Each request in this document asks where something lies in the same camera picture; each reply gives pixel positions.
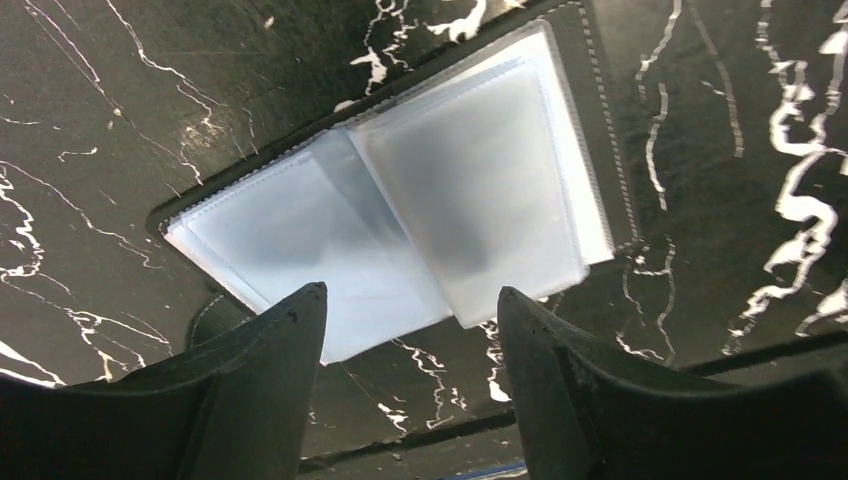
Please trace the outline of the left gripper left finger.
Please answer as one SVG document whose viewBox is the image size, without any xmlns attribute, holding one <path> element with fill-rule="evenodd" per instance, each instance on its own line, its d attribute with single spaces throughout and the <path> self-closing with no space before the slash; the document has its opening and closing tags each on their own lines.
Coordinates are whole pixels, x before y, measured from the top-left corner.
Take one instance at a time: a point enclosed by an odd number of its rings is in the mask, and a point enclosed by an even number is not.
<svg viewBox="0 0 848 480">
<path fill-rule="evenodd" d="M 309 283 L 115 381 L 1 382 L 5 479 L 292 479 L 327 317 Z"/>
</svg>

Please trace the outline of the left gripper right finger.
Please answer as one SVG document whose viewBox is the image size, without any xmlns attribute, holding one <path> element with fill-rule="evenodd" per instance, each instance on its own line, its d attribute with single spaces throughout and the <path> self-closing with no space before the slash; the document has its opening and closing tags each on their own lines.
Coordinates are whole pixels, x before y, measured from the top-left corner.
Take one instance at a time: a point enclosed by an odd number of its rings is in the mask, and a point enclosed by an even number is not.
<svg viewBox="0 0 848 480">
<path fill-rule="evenodd" d="M 843 479 L 847 364 L 740 385 L 628 354 L 519 290 L 497 318 L 529 475 L 534 479 Z"/>
</svg>

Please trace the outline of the black leather card holder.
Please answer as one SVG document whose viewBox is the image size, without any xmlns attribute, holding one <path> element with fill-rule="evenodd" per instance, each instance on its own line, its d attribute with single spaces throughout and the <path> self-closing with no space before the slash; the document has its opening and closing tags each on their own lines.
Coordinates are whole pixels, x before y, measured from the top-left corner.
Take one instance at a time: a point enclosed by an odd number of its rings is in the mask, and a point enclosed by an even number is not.
<svg viewBox="0 0 848 480">
<path fill-rule="evenodd" d="M 156 208 L 150 229 L 241 306 L 328 288 L 323 364 L 493 319 L 637 238 L 593 6 L 513 11 L 374 95 Z"/>
</svg>

